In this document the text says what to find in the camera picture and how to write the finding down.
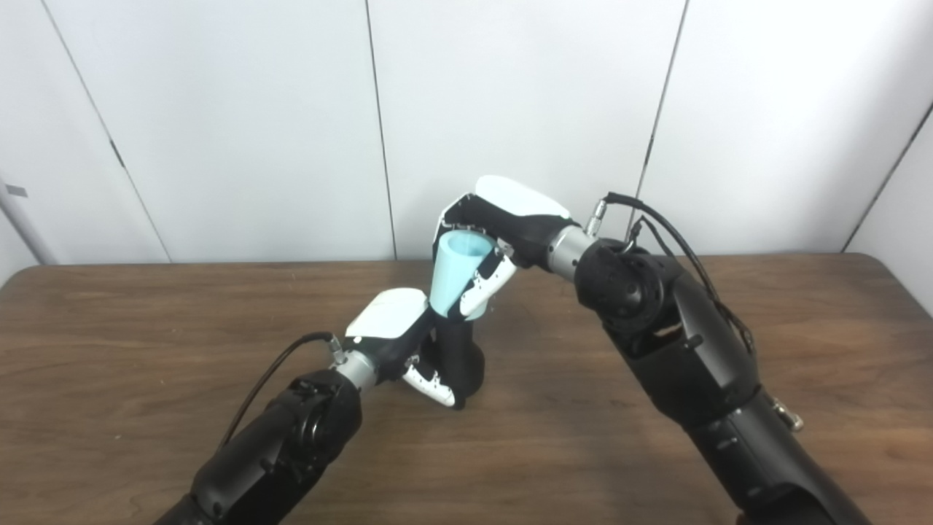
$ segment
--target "light blue cup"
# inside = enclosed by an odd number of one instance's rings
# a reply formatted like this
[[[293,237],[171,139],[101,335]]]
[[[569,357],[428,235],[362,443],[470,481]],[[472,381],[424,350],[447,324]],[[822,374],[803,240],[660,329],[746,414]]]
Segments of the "light blue cup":
[[[447,317],[447,311],[463,294],[467,282],[473,279],[476,269],[493,247],[495,241],[491,237],[470,230],[453,230],[440,236],[429,300],[435,312]],[[485,311],[486,303],[483,303],[466,319],[476,319]]]

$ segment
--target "wooden table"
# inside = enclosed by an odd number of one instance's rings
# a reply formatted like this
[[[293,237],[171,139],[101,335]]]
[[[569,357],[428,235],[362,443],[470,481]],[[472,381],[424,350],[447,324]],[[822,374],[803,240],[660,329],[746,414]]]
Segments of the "wooden table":
[[[877,525],[933,517],[933,320],[860,255],[706,258],[755,331],[769,391]],[[50,266],[0,291],[0,523],[149,523],[302,333],[342,331],[426,262]],[[520,272],[477,326],[486,384],[453,412],[404,384],[289,523],[732,524],[573,288]],[[247,415],[293,376],[298,352]]]

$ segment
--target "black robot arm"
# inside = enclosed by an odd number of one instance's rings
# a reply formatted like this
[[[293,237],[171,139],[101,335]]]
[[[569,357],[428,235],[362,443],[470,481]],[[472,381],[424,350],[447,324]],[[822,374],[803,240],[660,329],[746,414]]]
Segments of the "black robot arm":
[[[513,199],[504,196],[507,191]],[[751,332],[719,300],[677,230],[625,195],[600,200],[585,227],[547,200],[512,181],[484,177],[476,194],[441,216],[439,233],[453,222],[481,229],[506,245],[516,265],[536,265],[573,282],[579,302],[599,316],[652,403],[687,433],[745,522],[870,525],[794,439],[802,421],[761,385]],[[631,206],[657,221],[702,284],[660,237],[662,256],[638,248],[634,235],[625,242],[597,237],[609,204]],[[657,236],[651,222],[640,220],[638,228],[642,223]]]
[[[273,525],[314,487],[363,421],[362,395],[402,377],[411,356],[430,341],[433,312],[420,290],[379,294],[347,328],[341,345],[330,333],[306,335],[289,347],[247,396],[247,403],[281,360],[303,342],[327,340],[334,363],[296,377],[266,409],[230,439],[194,476],[191,489],[158,525]]]

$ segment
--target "silver cylindrical connector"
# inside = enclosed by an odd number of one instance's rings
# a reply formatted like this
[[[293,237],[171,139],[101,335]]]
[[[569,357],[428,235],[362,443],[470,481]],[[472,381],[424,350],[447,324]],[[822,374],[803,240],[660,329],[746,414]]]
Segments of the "silver cylindrical connector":
[[[592,215],[590,215],[590,220],[587,220],[586,227],[583,228],[583,233],[589,235],[590,237],[596,237],[596,234],[599,233],[600,226],[603,225],[603,217],[606,216],[606,201],[600,199],[596,203],[596,207],[592,209]]]
[[[579,226],[567,226],[548,246],[548,268],[558,276],[574,282],[580,258],[596,240],[596,237],[587,235]]]
[[[345,358],[343,362],[335,363],[331,368],[350,379],[360,395],[376,386],[376,367],[369,361],[369,358],[355,350],[349,350],[343,355]]]

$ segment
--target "white wall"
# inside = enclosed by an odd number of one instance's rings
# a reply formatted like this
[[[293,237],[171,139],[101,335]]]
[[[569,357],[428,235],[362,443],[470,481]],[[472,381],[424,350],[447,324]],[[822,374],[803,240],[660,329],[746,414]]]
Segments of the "white wall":
[[[54,262],[168,261],[37,0],[0,2],[0,193]]]
[[[928,0],[689,4],[641,198],[701,253],[838,251],[933,99]]]
[[[578,218],[635,191],[683,0],[369,5],[399,257],[428,256],[437,214],[481,175]]]
[[[933,119],[914,139],[846,251],[879,259],[933,313]]]
[[[33,264],[35,257],[0,210],[0,288],[13,274]]]
[[[393,257],[364,0],[49,0],[173,260]]]
[[[424,257],[488,173],[579,220],[638,192],[701,253],[835,251],[933,96],[926,0],[689,3],[666,92],[684,0],[48,4],[81,77],[0,4],[0,198],[63,263]]]

